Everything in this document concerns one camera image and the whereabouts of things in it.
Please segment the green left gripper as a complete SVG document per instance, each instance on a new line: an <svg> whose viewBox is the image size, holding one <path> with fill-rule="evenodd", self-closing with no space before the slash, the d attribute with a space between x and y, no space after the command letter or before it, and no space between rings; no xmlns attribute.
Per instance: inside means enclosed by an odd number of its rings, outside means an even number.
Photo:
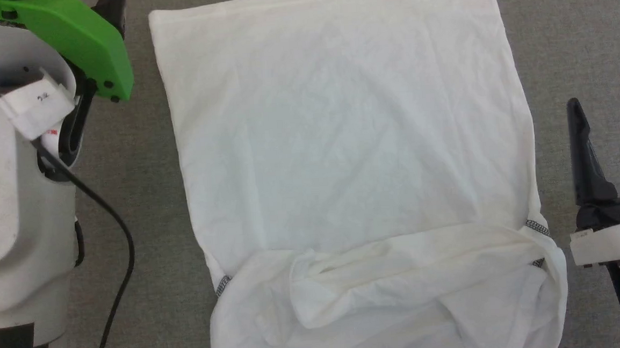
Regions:
<svg viewBox="0 0 620 348"><path fill-rule="evenodd" d="M23 25L96 83L97 94L129 100L133 68L124 39L126 0L0 0L0 20Z"/></svg>

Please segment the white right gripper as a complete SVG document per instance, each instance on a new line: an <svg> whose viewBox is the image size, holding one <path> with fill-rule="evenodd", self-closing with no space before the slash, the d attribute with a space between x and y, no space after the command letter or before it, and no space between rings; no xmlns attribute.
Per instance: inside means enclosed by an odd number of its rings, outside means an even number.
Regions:
<svg viewBox="0 0 620 348"><path fill-rule="evenodd" d="M577 98L567 102L577 229L570 250L576 266L620 260L620 198L606 180L590 142L589 120Z"/></svg>

